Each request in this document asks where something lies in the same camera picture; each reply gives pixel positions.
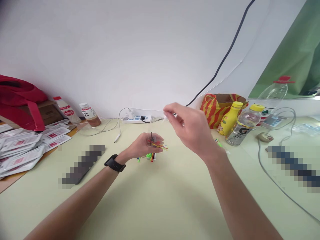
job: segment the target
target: right hand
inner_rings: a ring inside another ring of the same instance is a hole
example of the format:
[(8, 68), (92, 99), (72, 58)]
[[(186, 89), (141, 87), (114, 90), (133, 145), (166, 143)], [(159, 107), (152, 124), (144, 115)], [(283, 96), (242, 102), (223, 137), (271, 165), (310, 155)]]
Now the right hand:
[(205, 163), (226, 155), (225, 151), (215, 143), (203, 111), (184, 107), (178, 103), (165, 106), (163, 111), (183, 144)]

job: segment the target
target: left hand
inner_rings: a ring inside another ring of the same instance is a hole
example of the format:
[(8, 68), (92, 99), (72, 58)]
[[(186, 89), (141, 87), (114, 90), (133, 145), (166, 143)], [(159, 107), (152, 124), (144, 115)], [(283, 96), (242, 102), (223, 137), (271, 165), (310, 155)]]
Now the left hand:
[[(148, 153), (163, 152), (161, 148), (156, 148), (152, 145), (150, 147), (150, 143), (147, 142), (150, 137), (151, 133), (141, 133), (139, 137), (134, 140), (134, 142), (126, 150), (118, 155), (116, 161), (120, 164), (125, 164), (132, 158), (139, 158), (147, 155)], [(156, 137), (156, 141), (160, 141), (161, 145), (163, 144), (163, 138), (160, 135), (152, 133), (152, 137)]]

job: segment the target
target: white plastic bottle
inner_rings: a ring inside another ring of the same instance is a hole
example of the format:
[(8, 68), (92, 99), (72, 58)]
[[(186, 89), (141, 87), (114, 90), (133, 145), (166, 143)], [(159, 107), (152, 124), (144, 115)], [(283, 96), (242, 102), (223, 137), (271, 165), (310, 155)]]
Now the white plastic bottle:
[(273, 81), (274, 83), (267, 87), (254, 101), (254, 103), (265, 107), (261, 113), (261, 119), (257, 126), (260, 126), (261, 123), (263, 123), (286, 96), (288, 92), (288, 83), (294, 83), (293, 81), (289, 82), (290, 78), (290, 76), (281, 76), (278, 81)]
[(63, 114), (69, 118), (71, 123), (80, 123), (81, 119), (75, 114), (72, 107), (70, 107), (69, 104), (67, 104), (65, 101), (61, 99), (61, 97), (53, 97), (54, 100), (56, 100), (60, 110), (63, 112)]

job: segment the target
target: light yellow desk surface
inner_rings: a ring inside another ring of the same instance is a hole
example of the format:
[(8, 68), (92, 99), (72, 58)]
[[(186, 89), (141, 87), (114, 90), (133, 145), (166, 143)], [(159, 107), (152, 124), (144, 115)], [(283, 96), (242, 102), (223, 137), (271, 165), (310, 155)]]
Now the light yellow desk surface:
[[(298, 122), (307, 121), (314, 122), (308, 118)], [(122, 134), (117, 143), (114, 139), (119, 133), (118, 128), (91, 137), (77, 133), (62, 145), (61, 151), (54, 151), (1, 193), (0, 238), (15, 240), (25, 237), (52, 210), (97, 174), (112, 154), (124, 150), (141, 132), (153, 131), (165, 139), (169, 150), (157, 154), (153, 163), (145, 158), (140, 163), (136, 159), (130, 160), (86, 221), (78, 238), (232, 239), (205, 164), (181, 143), (170, 124), (159, 121), (125, 124), (121, 128)], [(284, 239), (320, 239), (320, 225), (288, 199), (261, 169), (254, 137), (262, 131), (265, 129), (259, 127), (251, 132), (238, 147), (225, 143), (216, 130), (212, 130), (212, 135), (218, 137), (231, 152), (229, 159), (235, 170)], [(282, 133), (274, 132), (273, 145), (278, 145), (280, 136), (288, 133), (286, 128)], [(69, 171), (82, 151), (94, 144), (106, 145), (104, 155), (81, 184), (62, 189), (58, 178)], [(266, 145), (261, 150), (264, 158), (267, 156)], [(316, 211), (319, 206), (309, 207)]]

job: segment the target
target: watch strap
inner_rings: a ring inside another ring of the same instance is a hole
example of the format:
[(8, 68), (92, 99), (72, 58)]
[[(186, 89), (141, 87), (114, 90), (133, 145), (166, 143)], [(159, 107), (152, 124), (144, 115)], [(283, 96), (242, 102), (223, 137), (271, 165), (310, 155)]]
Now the watch strap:
[(111, 169), (117, 171), (117, 172), (122, 172), (124, 170), (124, 168), (126, 167), (126, 165), (121, 165), (119, 163), (117, 163), (115, 161), (116, 157), (118, 155), (117, 154), (114, 154), (112, 155), (105, 163), (104, 165), (105, 166), (109, 166)]

